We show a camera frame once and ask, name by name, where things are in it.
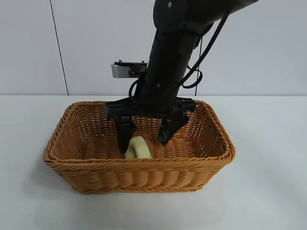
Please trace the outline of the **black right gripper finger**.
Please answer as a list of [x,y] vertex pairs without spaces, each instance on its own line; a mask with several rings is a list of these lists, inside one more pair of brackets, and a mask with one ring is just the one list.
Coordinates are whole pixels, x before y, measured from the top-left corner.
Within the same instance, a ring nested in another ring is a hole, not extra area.
[[137,126],[131,116],[115,116],[114,121],[117,131],[118,148],[121,153],[125,153],[133,134],[137,130]]
[[166,145],[170,139],[189,122],[189,117],[185,111],[169,114],[161,120],[161,126],[158,131],[158,140],[162,145]]

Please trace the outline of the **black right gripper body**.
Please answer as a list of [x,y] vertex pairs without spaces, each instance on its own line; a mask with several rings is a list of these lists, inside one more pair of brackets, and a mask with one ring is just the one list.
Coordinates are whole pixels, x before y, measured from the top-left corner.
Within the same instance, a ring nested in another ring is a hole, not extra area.
[[115,116],[137,115],[163,119],[179,111],[193,112],[196,108],[194,100],[177,96],[186,80],[186,76],[178,74],[155,78],[148,73],[139,73],[129,88],[127,98],[105,103],[105,118],[110,120]]

